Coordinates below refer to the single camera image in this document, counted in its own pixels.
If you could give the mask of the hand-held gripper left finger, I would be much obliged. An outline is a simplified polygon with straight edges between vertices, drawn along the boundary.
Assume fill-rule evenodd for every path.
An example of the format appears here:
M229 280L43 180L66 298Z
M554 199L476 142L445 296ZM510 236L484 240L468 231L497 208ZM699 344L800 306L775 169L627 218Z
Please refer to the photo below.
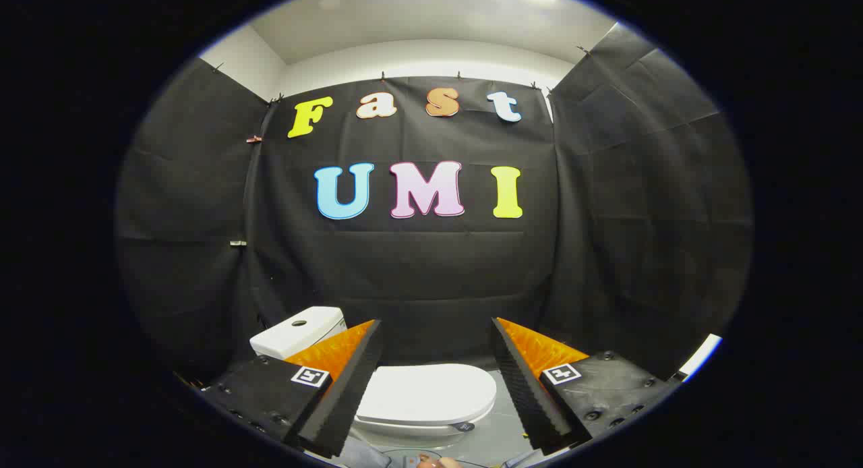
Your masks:
M332 458L345 446L383 343L382 323L370 320L285 359L259 355L201 395L274 443Z

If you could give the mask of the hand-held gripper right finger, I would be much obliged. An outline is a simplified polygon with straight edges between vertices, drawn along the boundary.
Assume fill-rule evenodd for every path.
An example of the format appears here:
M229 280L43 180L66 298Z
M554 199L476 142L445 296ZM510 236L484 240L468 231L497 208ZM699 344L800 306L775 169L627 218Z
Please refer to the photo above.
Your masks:
M493 318L490 347L531 446L544 455L605 438L680 386L616 351L586 354Z

